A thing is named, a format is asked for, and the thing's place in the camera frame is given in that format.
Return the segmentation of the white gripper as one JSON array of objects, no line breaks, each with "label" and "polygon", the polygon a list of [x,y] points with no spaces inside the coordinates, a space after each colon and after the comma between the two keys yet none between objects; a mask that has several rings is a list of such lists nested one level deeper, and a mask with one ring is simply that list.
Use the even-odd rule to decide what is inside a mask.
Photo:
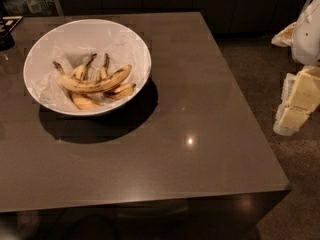
[{"label": "white gripper", "polygon": [[276,34],[271,43],[291,47],[292,57],[304,66],[283,82],[273,130],[282,136],[298,132],[320,105],[320,0],[312,0],[298,20]]}]

